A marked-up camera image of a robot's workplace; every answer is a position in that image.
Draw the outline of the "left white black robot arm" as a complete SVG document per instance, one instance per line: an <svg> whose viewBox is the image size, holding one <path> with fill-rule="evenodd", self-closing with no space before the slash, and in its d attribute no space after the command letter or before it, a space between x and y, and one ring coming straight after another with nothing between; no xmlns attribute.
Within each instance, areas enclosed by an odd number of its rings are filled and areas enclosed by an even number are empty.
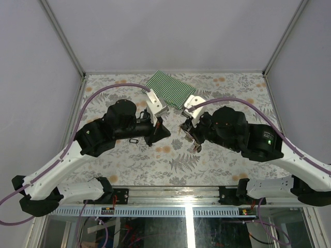
<svg viewBox="0 0 331 248"><path fill-rule="evenodd" d="M171 133L161 118L161 114L168 111L168 106L158 100L146 103L146 109L137 116L137 107L132 101L116 101L103 117L85 124L76 133L64 158L36 182L33 180L41 175L44 167L29 176L15 176L12 179L15 189L28 186L21 191L21 209L40 217L66 203L112 204L114 190L106 177L94 177L76 184L63 183L63 180L80 166L113 149L117 140L142 137L151 146L169 137Z"/></svg>

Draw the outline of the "floral patterned table mat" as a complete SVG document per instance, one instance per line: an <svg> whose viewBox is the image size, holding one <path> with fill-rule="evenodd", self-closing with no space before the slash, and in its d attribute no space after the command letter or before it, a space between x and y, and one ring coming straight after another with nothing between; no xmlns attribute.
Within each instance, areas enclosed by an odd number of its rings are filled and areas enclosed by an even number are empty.
<svg viewBox="0 0 331 248"><path fill-rule="evenodd" d="M90 102L81 119L85 125L102 117L117 100L128 99L138 112L146 108L141 89L126 84L144 85L150 74L88 74L82 84L80 103ZM240 98L261 110L273 123L277 122L267 85L260 73L178 73L174 75L196 88L196 95L204 99ZM236 185L242 178L274 179L288 175L283 169L252 162L239 153L205 142L201 152L194 151L193 143L185 138L179 126L185 121L175 108L163 115L163 123L170 137L148 147L143 139L136 144L127 139L87 163L66 179L66 183L81 183L93 177L106 177L112 185Z"/></svg>

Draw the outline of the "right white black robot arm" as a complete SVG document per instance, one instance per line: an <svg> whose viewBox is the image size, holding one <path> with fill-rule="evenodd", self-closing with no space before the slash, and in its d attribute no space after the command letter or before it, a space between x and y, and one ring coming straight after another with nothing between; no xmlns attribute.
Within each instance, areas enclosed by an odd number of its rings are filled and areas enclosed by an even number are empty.
<svg viewBox="0 0 331 248"><path fill-rule="evenodd" d="M308 156L293 151L268 125L249 124L245 114L222 107L213 114L183 111L186 121L180 128L200 152L205 141L240 153L254 162L277 165L290 173L277 179L244 178L235 187L220 186L222 205L248 205L271 198L296 198L299 202L324 207L330 205L330 177L308 163Z"/></svg>

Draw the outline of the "large silver keyring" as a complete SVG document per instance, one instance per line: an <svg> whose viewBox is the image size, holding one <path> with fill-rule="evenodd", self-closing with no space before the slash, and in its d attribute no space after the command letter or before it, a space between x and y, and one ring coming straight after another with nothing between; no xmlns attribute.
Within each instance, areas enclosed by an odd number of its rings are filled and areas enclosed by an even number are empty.
<svg viewBox="0 0 331 248"><path fill-rule="evenodd" d="M200 153L202 150L201 144L198 142L197 140L197 136L195 134L195 128L192 125L187 125L187 124L181 124L179 126L181 131L184 131L185 133L185 139L190 142L193 143L193 151Z"/></svg>

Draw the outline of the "black tag with white label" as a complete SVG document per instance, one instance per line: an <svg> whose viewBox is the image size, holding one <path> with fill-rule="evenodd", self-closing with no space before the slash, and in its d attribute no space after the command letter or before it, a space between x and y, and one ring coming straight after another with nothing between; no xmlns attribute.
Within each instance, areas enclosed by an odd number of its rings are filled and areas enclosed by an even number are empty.
<svg viewBox="0 0 331 248"><path fill-rule="evenodd" d="M129 139L129 142L132 143L132 144L138 144L139 140L135 139L135 138L131 138L131 139Z"/></svg>

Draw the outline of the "aluminium mounting rail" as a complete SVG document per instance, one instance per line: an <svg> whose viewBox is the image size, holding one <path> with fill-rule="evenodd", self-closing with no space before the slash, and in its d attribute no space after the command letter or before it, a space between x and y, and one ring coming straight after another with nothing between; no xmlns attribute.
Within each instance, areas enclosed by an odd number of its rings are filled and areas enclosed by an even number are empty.
<svg viewBox="0 0 331 248"><path fill-rule="evenodd" d="M236 196L237 187L116 187L117 205L177 206L251 206L259 199L244 200Z"/></svg>

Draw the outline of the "green white striped cloth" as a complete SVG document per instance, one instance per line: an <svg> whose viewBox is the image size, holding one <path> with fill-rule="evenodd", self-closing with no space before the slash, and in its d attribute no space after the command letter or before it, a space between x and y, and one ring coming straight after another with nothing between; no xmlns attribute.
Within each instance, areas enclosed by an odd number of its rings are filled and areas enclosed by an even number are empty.
<svg viewBox="0 0 331 248"><path fill-rule="evenodd" d="M148 81L146 87L153 90L168 106L182 109L186 100L196 92L196 88L168 74L157 71Z"/></svg>

